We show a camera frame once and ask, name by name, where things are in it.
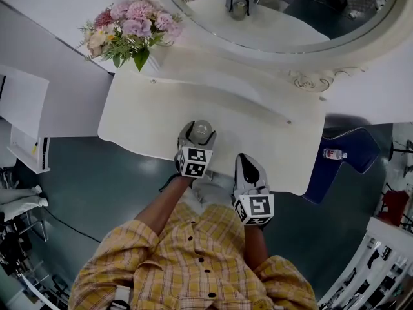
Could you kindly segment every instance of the chair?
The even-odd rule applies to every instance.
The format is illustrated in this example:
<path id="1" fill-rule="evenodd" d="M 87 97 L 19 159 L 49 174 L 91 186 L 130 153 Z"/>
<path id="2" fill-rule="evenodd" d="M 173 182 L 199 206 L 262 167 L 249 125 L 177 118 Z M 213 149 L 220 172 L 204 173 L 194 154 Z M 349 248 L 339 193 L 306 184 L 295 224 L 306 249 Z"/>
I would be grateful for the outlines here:
<path id="1" fill-rule="evenodd" d="M 384 194 L 382 200 L 383 203 L 378 217 L 387 223 L 400 226 L 402 229 L 412 233 L 413 220 L 404 214 L 406 204 L 409 200 L 408 194 L 405 191 L 390 189 Z"/>
<path id="2" fill-rule="evenodd" d="M 323 157 L 326 148 L 341 149 L 347 158 L 336 161 Z M 336 177 L 341 164 L 350 164 L 358 173 L 364 174 L 380 154 L 380 148 L 364 128 L 350 130 L 333 138 L 321 137 L 316 162 L 304 199 L 320 204 Z"/>

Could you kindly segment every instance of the person's leg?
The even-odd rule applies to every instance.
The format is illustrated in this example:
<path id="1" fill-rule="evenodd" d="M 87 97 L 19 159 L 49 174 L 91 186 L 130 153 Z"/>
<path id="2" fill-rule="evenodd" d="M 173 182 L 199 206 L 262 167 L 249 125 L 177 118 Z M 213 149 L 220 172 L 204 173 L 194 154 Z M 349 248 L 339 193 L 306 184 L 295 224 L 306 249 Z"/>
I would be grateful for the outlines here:
<path id="1" fill-rule="evenodd" d="M 23 214 L 35 207 L 47 207 L 47 200 L 38 196 L 29 196 L 20 200 L 0 205 L 0 211 L 5 214 L 5 222 Z"/>
<path id="2" fill-rule="evenodd" d="M 198 200 L 202 203 L 203 208 L 210 204 L 224 205 L 231 209 L 234 208 L 232 206 L 232 197 L 230 193 L 218 184 L 210 181 L 208 178 L 194 180 L 192 190 Z"/>
<path id="3" fill-rule="evenodd" d="M 31 189 L 0 189 L 0 204 L 10 203 L 28 196 L 35 196 L 41 193 L 40 186 Z"/>
<path id="4" fill-rule="evenodd" d="M 192 192 L 192 189 L 189 187 L 186 189 L 185 193 L 183 193 L 178 203 L 186 203 L 198 215 L 201 215 L 203 212 L 201 202 L 198 201 Z"/>

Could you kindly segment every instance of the mirror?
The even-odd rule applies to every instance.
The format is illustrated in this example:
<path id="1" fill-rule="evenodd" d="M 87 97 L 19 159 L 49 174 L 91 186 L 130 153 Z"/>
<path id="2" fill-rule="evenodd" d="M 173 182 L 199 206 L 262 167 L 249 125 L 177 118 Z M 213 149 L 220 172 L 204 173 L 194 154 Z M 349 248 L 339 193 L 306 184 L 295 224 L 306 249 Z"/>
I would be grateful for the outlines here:
<path id="1" fill-rule="evenodd" d="M 320 44 L 334 47 L 362 36 L 386 16 L 393 0 L 173 2 L 193 22 L 226 41 L 288 54 L 323 50 L 326 45 Z"/>

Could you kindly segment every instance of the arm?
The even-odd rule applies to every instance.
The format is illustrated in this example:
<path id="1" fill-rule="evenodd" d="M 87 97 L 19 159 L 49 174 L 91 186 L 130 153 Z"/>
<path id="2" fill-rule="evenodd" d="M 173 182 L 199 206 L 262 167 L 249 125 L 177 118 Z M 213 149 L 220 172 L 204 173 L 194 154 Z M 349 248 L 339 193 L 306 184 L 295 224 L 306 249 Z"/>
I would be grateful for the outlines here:
<path id="1" fill-rule="evenodd" d="M 265 245 L 264 233 L 258 225 L 245 225 L 244 234 L 244 261 L 251 270 L 254 270 L 270 257 Z"/>
<path id="2" fill-rule="evenodd" d="M 159 236 L 172 214 L 176 203 L 191 184 L 192 180 L 193 179 L 189 177 L 177 177 L 172 180 L 169 186 L 155 201 L 143 209 L 135 219 L 145 223 Z"/>
<path id="3" fill-rule="evenodd" d="M 73 285 L 69 309 L 106 309 L 116 285 L 133 286 L 137 266 L 158 244 L 176 203 L 191 178 L 177 177 L 134 220 L 111 231 L 82 268 Z"/>
<path id="4" fill-rule="evenodd" d="M 264 233 L 256 225 L 245 226 L 244 259 L 276 305 L 288 310 L 318 309 L 311 285 L 288 260 L 269 257 Z"/>

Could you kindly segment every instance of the water bottle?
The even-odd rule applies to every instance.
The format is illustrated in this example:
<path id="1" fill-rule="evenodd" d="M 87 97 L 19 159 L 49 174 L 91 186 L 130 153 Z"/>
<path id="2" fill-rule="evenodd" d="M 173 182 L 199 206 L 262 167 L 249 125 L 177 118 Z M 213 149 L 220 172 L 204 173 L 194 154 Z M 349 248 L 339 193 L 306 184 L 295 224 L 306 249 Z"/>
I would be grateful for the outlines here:
<path id="1" fill-rule="evenodd" d="M 326 148 L 323 150 L 323 157 L 328 158 L 330 160 L 342 160 L 343 158 L 347 158 L 347 153 L 343 152 L 342 150 L 339 149 L 329 149 Z"/>

